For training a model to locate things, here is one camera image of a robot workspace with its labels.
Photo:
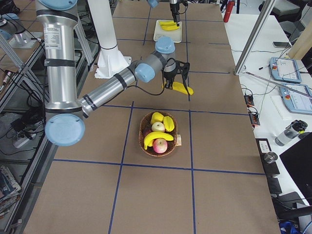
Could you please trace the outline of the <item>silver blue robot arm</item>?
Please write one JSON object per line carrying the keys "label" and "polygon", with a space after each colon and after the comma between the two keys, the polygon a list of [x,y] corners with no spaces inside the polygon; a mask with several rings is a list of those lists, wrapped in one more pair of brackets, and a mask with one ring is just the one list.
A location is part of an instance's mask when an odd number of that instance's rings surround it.
{"label": "silver blue robot arm", "polygon": [[45,135],[57,146],[78,143],[85,132],[84,117],[126,90],[136,80],[149,82],[175,56],[171,38],[161,37],[142,61],[119,51],[112,12],[107,0],[88,2],[100,45],[98,73],[107,81],[82,98],[77,96],[74,27],[78,24],[75,0],[38,0],[36,14],[43,25],[49,102],[45,106]]}
{"label": "silver blue robot arm", "polygon": [[[156,6],[158,6],[159,0],[147,0],[147,2],[151,8],[155,8]],[[180,26],[180,1],[169,0],[169,4],[173,21],[176,23],[177,26]]]}

